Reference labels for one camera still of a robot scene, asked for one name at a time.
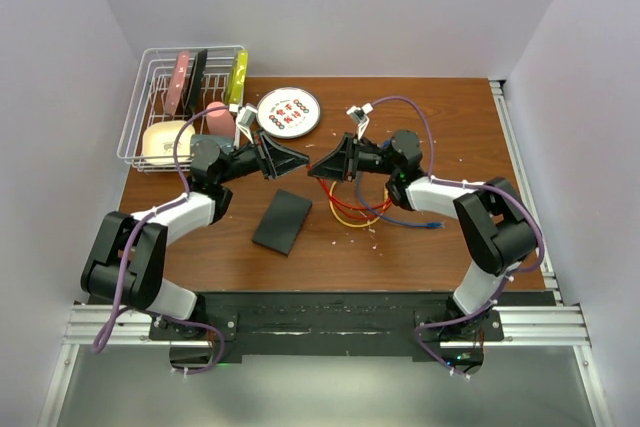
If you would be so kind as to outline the black network switch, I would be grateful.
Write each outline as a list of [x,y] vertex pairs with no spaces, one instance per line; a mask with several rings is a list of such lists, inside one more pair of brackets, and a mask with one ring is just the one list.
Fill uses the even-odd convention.
[[252,236],[252,242],[288,256],[312,205],[310,199],[278,189]]

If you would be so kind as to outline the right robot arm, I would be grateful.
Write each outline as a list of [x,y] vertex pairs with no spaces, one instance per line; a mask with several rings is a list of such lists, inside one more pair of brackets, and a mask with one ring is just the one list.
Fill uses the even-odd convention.
[[421,168],[422,158],[418,136],[412,131],[399,130],[381,146],[347,133],[308,174],[336,182],[351,181],[361,172],[384,174],[389,177],[386,189],[394,205],[459,222],[471,264],[449,297],[443,319],[417,329],[446,328],[452,337],[466,340],[480,329],[480,316],[496,305],[526,258],[536,253],[537,260],[543,260],[544,240],[509,181],[502,177],[485,183],[441,179]]

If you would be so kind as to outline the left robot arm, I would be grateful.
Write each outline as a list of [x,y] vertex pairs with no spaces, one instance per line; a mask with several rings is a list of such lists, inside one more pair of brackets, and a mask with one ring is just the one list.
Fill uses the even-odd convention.
[[196,308],[198,295],[164,277],[169,245],[219,221],[233,193],[228,181],[259,172],[271,180],[310,163],[260,130],[254,140],[230,152],[206,138],[192,147],[188,191],[146,211],[108,213],[100,225],[81,275],[81,288],[93,297],[171,317],[185,339],[200,337],[207,315]]

